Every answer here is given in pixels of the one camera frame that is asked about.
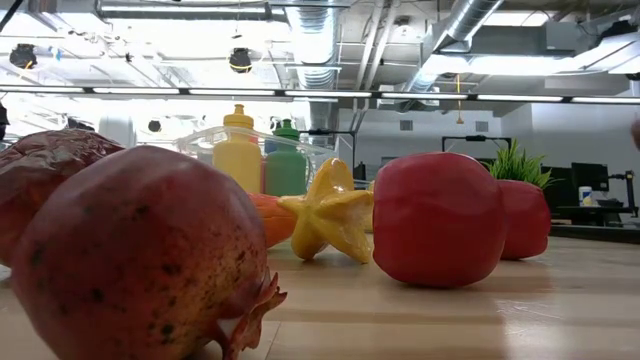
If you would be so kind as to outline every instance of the yellow bottle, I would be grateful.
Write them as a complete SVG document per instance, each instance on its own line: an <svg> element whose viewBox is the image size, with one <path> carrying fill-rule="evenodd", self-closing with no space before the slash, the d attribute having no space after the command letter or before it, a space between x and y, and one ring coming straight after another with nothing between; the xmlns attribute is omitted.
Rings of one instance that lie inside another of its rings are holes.
<svg viewBox="0 0 640 360"><path fill-rule="evenodd" d="M224 117L224 126L253 130L253 118L236 105L233 114ZM213 148L213 166L231 176L246 192L260 193L262 153L251 136L229 131L229 138Z"/></svg>

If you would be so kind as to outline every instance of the white wall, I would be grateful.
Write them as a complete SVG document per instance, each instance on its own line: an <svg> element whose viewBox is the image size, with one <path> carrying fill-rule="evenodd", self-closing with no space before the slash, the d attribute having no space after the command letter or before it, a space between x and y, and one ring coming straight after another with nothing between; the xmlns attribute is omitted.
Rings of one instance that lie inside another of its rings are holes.
<svg viewBox="0 0 640 360"><path fill-rule="evenodd" d="M348 127L352 112L340 111L341 127ZM383 157L400 157L421 152L441 150L442 136L477 135L476 121L489 122L489 132L485 136L501 136L501 121L489 111L464 111L464 124L456 124L457 112L442 115L440 112L410 112L399 114L389 110L367 112L356 143L356 164L379 166ZM413 131L400 131L400 120L413 120ZM447 141L447 147L454 142ZM493 142L467 143L459 141L451 151L474 157L495 157L497 150Z"/></svg>
<svg viewBox="0 0 640 360"><path fill-rule="evenodd" d="M637 115L636 106L527 104L502 118L502 130L504 136L518 138L527 152L545 155L548 166L596 163L606 164L610 175L626 170L640 175L640 153L629 132ZM636 204L639 186L636 179ZM624 181L610 180L610 189L609 197L627 203Z"/></svg>

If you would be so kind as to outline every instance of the fake fruit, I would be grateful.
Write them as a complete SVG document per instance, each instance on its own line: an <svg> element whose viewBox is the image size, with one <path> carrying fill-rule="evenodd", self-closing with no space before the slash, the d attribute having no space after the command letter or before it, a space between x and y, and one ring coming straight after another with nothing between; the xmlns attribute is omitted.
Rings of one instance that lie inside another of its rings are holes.
<svg viewBox="0 0 640 360"><path fill-rule="evenodd" d="M296 227L296 215L279 206L277 196L249 194L249 198L262 217L267 236L267 248L275 246L291 236Z"/></svg>
<svg viewBox="0 0 640 360"><path fill-rule="evenodd" d="M547 249L551 213L539 187L522 181L498 180L507 212L503 260L519 260Z"/></svg>
<svg viewBox="0 0 640 360"><path fill-rule="evenodd" d="M49 195L73 174L122 147L89 131L27 135L0 153L0 264Z"/></svg>
<svg viewBox="0 0 640 360"><path fill-rule="evenodd" d="M354 190L351 172L340 159L322 164L307 195L283 196L278 204L298 215L291 248L299 258L311 260L332 245L361 263L371 260L364 224L373 196Z"/></svg>
<svg viewBox="0 0 640 360"><path fill-rule="evenodd" d="M453 153L393 160L376 177L373 259L392 278L451 288L487 277L506 226L498 182Z"/></svg>
<svg viewBox="0 0 640 360"><path fill-rule="evenodd" d="M157 147L121 151L51 194L14 254L13 289L61 360L224 360L286 294L255 207L230 177Z"/></svg>
<svg viewBox="0 0 640 360"><path fill-rule="evenodd" d="M375 180L372 181L369 184L369 188L367 190L371 191L371 194L373 195L373 187L375 186L376 182ZM365 221L364 224L364 231L366 232L373 232L373 207L371 208L371 212L369 214L367 214L367 219Z"/></svg>

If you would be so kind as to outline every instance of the table surface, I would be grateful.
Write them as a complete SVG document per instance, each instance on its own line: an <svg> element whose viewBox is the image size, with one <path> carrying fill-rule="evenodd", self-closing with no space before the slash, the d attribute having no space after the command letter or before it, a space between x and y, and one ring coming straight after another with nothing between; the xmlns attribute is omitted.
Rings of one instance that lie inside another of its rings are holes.
<svg viewBox="0 0 640 360"><path fill-rule="evenodd" d="M461 290L399 284L326 251L270 252L287 301L242 360L640 359L640 247L551 238L543 256L502 262ZM0 358L54 360L0 269ZM200 359L219 359L210 345Z"/></svg>

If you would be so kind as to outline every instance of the bottle cap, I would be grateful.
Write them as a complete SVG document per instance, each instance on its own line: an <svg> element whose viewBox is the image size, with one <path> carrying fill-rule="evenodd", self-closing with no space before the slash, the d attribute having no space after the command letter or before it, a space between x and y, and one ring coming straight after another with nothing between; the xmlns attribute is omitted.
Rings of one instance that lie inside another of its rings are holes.
<svg viewBox="0 0 640 360"><path fill-rule="evenodd" d="M289 140L300 140L300 133L298 130L291 127L291 119L282 120L282 127L275 129L273 135L280 136Z"/></svg>
<svg viewBox="0 0 640 360"><path fill-rule="evenodd" d="M244 105L237 104L233 114L224 117L224 126L237 126L253 129L253 118L244 114Z"/></svg>

